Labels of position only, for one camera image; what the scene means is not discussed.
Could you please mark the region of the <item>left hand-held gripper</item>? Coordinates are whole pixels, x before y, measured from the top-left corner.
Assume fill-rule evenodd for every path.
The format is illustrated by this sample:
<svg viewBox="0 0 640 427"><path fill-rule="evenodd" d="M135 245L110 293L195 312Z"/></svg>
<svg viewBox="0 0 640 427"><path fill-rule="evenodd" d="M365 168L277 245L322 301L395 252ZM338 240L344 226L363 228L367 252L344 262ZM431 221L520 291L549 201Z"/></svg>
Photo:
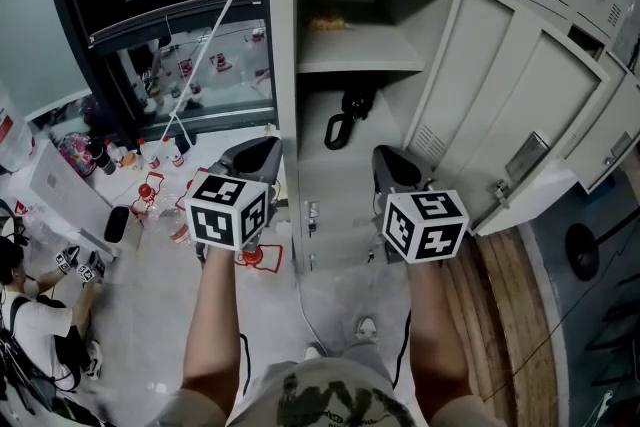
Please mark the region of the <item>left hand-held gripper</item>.
<svg viewBox="0 0 640 427"><path fill-rule="evenodd" d="M200 262L206 261L209 247L236 254L257 248L276 212L281 158L281 140L262 136L227 149L195 174L184 208Z"/></svg>

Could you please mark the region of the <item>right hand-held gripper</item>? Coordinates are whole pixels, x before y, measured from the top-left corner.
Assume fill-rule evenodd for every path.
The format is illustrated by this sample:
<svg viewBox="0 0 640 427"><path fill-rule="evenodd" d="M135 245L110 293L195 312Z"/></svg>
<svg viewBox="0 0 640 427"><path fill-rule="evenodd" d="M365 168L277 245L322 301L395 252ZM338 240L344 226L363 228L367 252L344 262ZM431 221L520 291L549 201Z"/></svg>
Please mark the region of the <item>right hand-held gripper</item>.
<svg viewBox="0 0 640 427"><path fill-rule="evenodd" d="M373 223L390 263L417 264L456 255L469 223L459 194L429 163L388 145L372 155Z"/></svg>

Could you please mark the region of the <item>grey metal locker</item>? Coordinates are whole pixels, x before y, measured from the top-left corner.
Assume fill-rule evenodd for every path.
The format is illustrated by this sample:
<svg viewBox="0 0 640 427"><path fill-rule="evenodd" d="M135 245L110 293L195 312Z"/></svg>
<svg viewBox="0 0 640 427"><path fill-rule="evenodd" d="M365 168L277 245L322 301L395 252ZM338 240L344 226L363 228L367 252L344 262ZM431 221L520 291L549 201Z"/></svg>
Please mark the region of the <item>grey metal locker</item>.
<svg viewBox="0 0 640 427"><path fill-rule="evenodd" d="M358 265L384 251L376 229L372 154L404 141L425 90L453 0L270 0L275 86L292 222L301 271ZM515 0L598 63L614 51L640 0ZM344 30L310 31L314 15ZM375 89L348 144L329 150L329 119L344 93Z"/></svg>

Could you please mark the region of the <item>person's left forearm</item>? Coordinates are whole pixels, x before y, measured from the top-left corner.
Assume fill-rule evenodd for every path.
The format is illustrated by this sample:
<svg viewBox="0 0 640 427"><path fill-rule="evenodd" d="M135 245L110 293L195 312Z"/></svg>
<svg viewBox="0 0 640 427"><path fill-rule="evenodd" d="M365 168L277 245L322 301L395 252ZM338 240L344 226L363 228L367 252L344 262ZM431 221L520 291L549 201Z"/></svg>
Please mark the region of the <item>person's left forearm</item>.
<svg viewBox="0 0 640 427"><path fill-rule="evenodd" d="M182 387L211 399L229 415L240 362L234 253L210 246L186 342Z"/></svg>

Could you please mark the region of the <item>person's right forearm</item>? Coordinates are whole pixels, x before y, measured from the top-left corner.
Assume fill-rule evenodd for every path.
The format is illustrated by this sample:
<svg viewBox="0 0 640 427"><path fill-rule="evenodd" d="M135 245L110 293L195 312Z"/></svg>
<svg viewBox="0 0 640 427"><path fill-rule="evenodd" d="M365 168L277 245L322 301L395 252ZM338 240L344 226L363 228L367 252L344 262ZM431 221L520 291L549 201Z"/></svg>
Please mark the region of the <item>person's right forearm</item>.
<svg viewBox="0 0 640 427"><path fill-rule="evenodd" d="M446 404L471 393L468 363L439 264L410 265L408 280L410 367L417 403L429 421Z"/></svg>

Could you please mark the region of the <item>grey locker door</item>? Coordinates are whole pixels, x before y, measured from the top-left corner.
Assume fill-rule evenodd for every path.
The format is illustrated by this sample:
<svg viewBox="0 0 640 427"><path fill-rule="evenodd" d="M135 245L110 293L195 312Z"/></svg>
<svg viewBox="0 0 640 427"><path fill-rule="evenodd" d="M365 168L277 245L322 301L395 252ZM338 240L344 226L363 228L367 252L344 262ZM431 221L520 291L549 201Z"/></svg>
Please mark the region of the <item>grey locker door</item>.
<svg viewBox="0 0 640 427"><path fill-rule="evenodd" d="M610 77L602 99L563 150L563 158L591 193L640 141L640 79L609 51L598 64Z"/></svg>
<svg viewBox="0 0 640 427"><path fill-rule="evenodd" d="M509 207L604 96L605 70L515 0L453 0L404 145L478 228Z"/></svg>

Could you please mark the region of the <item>cluster of red-capped plastic bottles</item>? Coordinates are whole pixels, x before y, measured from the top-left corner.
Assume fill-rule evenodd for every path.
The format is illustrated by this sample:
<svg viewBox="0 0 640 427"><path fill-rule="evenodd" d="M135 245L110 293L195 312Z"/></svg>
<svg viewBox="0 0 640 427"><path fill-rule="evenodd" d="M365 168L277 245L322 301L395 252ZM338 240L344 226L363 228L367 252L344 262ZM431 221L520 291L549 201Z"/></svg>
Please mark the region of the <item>cluster of red-capped plastic bottles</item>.
<svg viewBox="0 0 640 427"><path fill-rule="evenodd" d="M138 188L138 198L128 206L138 216L141 222L150 222L151 226L160 230L169 240L176 244L192 242L184 208L184 197L191 185L195 174L208 168L198 168L193 177L185 183L182 189L177 189L166 183L166 177L151 171L145 182ZM243 267L253 267L276 273L282 259L280 245L262 245L259 242L254 251L235 253L235 263Z"/></svg>

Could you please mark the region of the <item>black topped waste bin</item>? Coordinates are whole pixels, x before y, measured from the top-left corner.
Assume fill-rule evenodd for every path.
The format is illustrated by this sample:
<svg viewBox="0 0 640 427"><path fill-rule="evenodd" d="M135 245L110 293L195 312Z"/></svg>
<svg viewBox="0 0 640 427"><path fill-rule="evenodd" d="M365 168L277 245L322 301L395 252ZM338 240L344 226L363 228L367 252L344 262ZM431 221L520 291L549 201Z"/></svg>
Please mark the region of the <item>black topped waste bin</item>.
<svg viewBox="0 0 640 427"><path fill-rule="evenodd" d="M113 247L128 253L138 250L143 223L128 206L112 209L104 232L104 240Z"/></svg>

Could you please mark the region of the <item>white low cabinet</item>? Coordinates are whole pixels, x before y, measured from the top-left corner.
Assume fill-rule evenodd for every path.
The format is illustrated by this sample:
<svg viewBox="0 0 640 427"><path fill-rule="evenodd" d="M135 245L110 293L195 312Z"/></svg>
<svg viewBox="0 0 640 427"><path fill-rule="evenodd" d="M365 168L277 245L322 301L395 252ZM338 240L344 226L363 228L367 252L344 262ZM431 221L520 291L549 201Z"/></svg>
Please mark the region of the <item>white low cabinet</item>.
<svg viewBox="0 0 640 427"><path fill-rule="evenodd" d="M495 213L473 229L474 235L487 236L527 223L545 212L577 183L577 176L562 159L550 161L520 193L508 199L509 207L499 206Z"/></svg>

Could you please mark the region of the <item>person's right shoe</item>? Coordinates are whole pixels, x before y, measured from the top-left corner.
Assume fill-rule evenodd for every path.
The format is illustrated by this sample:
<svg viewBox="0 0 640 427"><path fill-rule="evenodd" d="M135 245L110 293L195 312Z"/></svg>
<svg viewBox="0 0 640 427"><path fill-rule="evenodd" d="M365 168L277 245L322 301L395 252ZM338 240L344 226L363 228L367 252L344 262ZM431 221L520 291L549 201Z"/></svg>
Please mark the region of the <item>person's right shoe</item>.
<svg viewBox="0 0 640 427"><path fill-rule="evenodd" d="M377 342L377 328L371 317L364 317L359 320L355 337L356 341L362 344L375 344Z"/></svg>

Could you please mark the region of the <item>stack of wooden planks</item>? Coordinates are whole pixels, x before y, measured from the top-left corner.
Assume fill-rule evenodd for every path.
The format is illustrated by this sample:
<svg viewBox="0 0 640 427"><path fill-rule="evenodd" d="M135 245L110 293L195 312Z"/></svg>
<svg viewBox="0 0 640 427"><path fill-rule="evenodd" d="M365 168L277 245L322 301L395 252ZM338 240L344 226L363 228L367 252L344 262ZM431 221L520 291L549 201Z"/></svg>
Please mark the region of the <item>stack of wooden planks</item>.
<svg viewBox="0 0 640 427"><path fill-rule="evenodd" d="M465 236L442 271L472 391L508 427L559 427L551 325L518 231Z"/></svg>

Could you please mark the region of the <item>black thermos flask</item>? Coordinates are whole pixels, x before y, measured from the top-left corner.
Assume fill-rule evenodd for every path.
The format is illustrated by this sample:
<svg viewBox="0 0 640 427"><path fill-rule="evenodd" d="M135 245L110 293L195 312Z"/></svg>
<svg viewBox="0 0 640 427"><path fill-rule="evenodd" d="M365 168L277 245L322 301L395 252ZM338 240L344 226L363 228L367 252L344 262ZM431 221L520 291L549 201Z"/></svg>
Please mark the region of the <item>black thermos flask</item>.
<svg viewBox="0 0 640 427"><path fill-rule="evenodd" d="M97 139L90 139L87 149L96 166L106 175L112 175L116 171L116 165L109 156L106 146Z"/></svg>

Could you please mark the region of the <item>person's grey shorts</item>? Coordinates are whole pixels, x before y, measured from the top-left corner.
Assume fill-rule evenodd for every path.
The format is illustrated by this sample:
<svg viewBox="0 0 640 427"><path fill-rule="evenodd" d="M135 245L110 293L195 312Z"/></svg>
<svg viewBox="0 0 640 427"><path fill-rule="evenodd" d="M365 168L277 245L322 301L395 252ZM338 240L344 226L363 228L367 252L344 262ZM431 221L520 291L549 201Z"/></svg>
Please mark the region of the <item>person's grey shorts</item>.
<svg viewBox="0 0 640 427"><path fill-rule="evenodd" d="M359 342L342 353L342 357L365 367L370 368L379 374L389 383L392 382L391 376L375 342Z"/></svg>

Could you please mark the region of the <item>floral patterned bag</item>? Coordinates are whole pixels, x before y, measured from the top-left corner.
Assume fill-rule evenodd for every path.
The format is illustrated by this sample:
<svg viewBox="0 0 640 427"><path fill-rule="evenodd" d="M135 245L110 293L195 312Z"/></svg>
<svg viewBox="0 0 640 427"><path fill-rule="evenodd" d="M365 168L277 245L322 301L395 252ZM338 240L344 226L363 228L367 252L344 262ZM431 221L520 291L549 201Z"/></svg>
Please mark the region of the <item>floral patterned bag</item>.
<svg viewBox="0 0 640 427"><path fill-rule="evenodd" d="M58 151L82 178L90 176L97 165L89 151L91 138L86 134L72 132L64 135L57 144Z"/></svg>

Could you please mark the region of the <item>white box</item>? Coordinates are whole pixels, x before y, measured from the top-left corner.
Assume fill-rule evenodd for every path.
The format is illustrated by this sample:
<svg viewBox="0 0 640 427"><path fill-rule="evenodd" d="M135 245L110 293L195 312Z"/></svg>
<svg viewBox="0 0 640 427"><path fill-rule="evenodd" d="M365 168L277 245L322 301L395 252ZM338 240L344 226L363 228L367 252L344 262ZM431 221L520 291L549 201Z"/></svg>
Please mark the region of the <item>white box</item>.
<svg viewBox="0 0 640 427"><path fill-rule="evenodd" d="M112 260L118 250L104 239L111 205L88 185L49 140L36 143L26 191L28 204L56 233Z"/></svg>

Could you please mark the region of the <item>black standing fan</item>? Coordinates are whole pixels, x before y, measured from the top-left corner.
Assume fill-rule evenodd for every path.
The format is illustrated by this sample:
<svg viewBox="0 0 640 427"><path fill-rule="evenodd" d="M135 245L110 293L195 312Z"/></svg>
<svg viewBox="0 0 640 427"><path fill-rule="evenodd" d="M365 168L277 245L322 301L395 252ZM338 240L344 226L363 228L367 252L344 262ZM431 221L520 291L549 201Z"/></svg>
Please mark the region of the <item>black standing fan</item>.
<svg viewBox="0 0 640 427"><path fill-rule="evenodd" d="M585 224L572 224L565 234L565 253L576 277L584 282L593 279L600 265L599 247L638 217L640 206L599 237Z"/></svg>

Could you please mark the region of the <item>person's grey printed shirt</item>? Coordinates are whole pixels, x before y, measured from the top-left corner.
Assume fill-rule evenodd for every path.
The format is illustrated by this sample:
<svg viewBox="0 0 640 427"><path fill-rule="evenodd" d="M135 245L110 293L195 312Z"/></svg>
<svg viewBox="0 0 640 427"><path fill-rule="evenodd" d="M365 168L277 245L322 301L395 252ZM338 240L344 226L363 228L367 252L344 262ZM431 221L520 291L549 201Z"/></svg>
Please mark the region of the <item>person's grey printed shirt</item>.
<svg viewBox="0 0 640 427"><path fill-rule="evenodd" d="M271 366L226 417L204 395L178 390L146 427L416 427L391 383L346 358Z"/></svg>

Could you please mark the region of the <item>white slanted rod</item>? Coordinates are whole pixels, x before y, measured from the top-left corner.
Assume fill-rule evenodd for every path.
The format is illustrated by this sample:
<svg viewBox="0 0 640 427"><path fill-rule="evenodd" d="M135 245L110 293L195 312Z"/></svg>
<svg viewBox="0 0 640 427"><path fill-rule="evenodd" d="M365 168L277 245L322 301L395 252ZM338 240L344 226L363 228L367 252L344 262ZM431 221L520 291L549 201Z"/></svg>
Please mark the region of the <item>white slanted rod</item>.
<svg viewBox="0 0 640 427"><path fill-rule="evenodd" d="M186 128L184 127L184 124L183 124L183 122L181 121L181 119L180 119L180 117L178 115L179 107L183 103L183 101L185 100L186 94L189 92L191 84L195 80L195 75L196 75L196 73L197 73L197 71L198 71L198 69L199 69L199 67L201 65L201 62L203 61L203 59L205 57L205 54L207 53L207 51L209 49L210 44L212 43L214 37L216 36L216 33L217 33L222 21L224 20L226 14L227 14L228 10L230 9L230 7L231 7L233 2L234 2L234 0L226 0L225 4L223 5L223 8L222 8L221 12L218 15L218 17L217 17L217 19L215 21L215 24L213 25L213 27L212 27L212 29L211 29L211 31L209 33L209 36L208 36L207 40L204 43L204 46L201 48L201 50L200 50L200 52L199 52L199 54L197 56L195 64L194 64L194 66L192 68L192 72L191 72L187 82L185 83L185 85L184 85L184 87L183 87L183 89L181 91L181 94L180 94L180 96L178 98L177 104L174 107L174 109L169 113L169 120L168 120L168 122L167 122L167 124L166 124L166 126L164 128L164 131L163 131L160 139L163 139L168 134L169 129L171 128L171 126L174 123L177 123L179 125L179 127L182 130L182 133L183 133L184 136L187 135Z"/></svg>

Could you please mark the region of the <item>yellow packet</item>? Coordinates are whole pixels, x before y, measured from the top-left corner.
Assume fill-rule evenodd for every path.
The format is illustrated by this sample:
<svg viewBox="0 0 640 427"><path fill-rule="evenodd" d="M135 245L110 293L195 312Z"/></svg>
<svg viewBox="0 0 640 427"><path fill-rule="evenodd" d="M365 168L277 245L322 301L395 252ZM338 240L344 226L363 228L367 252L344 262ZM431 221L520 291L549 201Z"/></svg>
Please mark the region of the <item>yellow packet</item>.
<svg viewBox="0 0 640 427"><path fill-rule="evenodd" d="M309 18L308 29L310 31L338 31L344 30L347 23L341 16L314 15Z"/></svg>

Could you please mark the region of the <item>clear water jug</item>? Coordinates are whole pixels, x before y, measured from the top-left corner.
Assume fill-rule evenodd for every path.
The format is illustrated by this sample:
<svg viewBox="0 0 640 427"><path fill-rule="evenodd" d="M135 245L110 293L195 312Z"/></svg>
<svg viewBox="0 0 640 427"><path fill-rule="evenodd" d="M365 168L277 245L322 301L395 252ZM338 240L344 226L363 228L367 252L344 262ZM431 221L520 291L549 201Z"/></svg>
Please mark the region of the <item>clear water jug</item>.
<svg viewBox="0 0 640 427"><path fill-rule="evenodd" d="M35 140L24 116L14 105L0 81L0 166L14 173L26 166Z"/></svg>

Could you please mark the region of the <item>black metal chair frame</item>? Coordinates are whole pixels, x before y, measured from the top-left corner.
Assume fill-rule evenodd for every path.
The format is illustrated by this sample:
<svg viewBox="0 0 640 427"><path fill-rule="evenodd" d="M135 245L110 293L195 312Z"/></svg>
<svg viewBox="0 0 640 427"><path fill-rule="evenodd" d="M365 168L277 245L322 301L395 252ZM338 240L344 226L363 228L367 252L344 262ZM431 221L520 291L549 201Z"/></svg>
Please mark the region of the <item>black metal chair frame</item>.
<svg viewBox="0 0 640 427"><path fill-rule="evenodd" d="M609 307L600 331L584 348L587 353L604 352L611 357L592 380L592 387L640 383L640 272L620 280L616 287L625 291L631 285L638 287L638 295Z"/></svg>

